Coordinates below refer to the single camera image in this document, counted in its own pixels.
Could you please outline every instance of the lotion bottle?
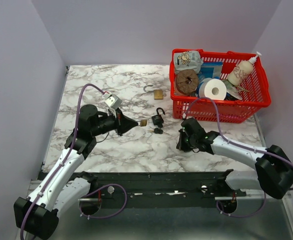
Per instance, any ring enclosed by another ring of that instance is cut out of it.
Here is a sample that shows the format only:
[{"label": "lotion bottle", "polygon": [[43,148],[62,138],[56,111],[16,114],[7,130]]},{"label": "lotion bottle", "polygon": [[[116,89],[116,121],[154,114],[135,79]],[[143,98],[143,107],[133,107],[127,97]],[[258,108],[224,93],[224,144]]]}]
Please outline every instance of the lotion bottle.
[{"label": "lotion bottle", "polygon": [[251,57],[248,61],[241,61],[227,76],[227,80],[234,86],[239,86],[252,73],[253,65],[261,55],[257,51],[256,56]]}]

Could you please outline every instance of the marble countertop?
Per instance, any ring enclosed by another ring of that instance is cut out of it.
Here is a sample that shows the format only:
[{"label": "marble countertop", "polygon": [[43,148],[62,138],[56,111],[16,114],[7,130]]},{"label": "marble countertop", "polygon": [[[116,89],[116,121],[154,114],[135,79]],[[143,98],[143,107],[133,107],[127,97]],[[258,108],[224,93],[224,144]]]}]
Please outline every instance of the marble countertop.
[{"label": "marble countertop", "polygon": [[[44,172],[53,167],[74,128],[79,93],[87,83],[116,94],[123,100],[121,110],[124,115],[135,120],[148,119],[148,124],[145,127],[135,127],[123,136],[112,131],[104,142],[95,146],[76,172],[207,172],[250,169],[227,157],[205,152],[185,153],[176,149],[182,121],[172,117],[173,101],[170,98],[168,65],[77,65],[71,66],[69,70],[43,165]],[[143,87],[148,84],[162,89],[166,93],[164,99],[154,100],[152,92],[144,92]],[[93,88],[88,87],[84,92],[82,105],[85,104],[96,105],[100,111],[107,112],[101,94]],[[165,115],[162,116],[163,131],[169,135],[148,132],[154,127],[151,116],[156,114],[158,107],[165,110]],[[200,124],[207,132],[218,130],[216,122]],[[222,123],[221,128],[231,139],[261,146],[253,117],[241,124]],[[98,136],[97,141],[104,137],[105,135]]]}]

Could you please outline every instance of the blue package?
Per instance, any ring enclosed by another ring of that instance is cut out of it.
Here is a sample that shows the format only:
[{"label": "blue package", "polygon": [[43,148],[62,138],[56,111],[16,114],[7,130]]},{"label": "blue package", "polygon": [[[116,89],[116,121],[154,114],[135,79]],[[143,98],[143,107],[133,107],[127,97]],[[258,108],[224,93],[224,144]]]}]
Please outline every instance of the blue package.
[{"label": "blue package", "polygon": [[220,77],[222,72],[223,62],[216,61],[216,62],[204,62],[201,65],[200,72],[198,73],[198,77],[203,75],[205,78],[216,78]]}]

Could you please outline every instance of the paper towel roll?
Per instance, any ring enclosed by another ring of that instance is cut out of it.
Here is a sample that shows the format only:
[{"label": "paper towel roll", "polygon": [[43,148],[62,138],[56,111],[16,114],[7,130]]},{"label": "paper towel roll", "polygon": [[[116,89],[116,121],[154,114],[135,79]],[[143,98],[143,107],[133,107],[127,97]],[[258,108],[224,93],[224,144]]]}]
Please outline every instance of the paper towel roll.
[{"label": "paper towel roll", "polygon": [[227,87],[220,79],[211,79],[204,82],[198,90],[200,98],[207,97],[213,100],[224,100],[227,95]]}]

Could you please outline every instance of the white wall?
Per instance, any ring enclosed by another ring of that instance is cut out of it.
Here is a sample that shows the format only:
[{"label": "white wall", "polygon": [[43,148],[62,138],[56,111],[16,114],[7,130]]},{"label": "white wall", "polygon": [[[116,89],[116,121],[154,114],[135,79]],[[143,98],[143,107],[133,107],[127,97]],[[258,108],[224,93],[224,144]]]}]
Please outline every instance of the white wall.
[{"label": "white wall", "polygon": [[39,173],[65,64],[30,0],[0,0],[0,240],[15,239],[13,204]]},{"label": "white wall", "polygon": [[255,49],[262,53],[272,99],[259,112],[266,143],[281,146],[293,162],[293,0],[282,0]]},{"label": "white wall", "polygon": [[251,52],[280,0],[32,0],[62,59],[168,64],[176,48]]}]

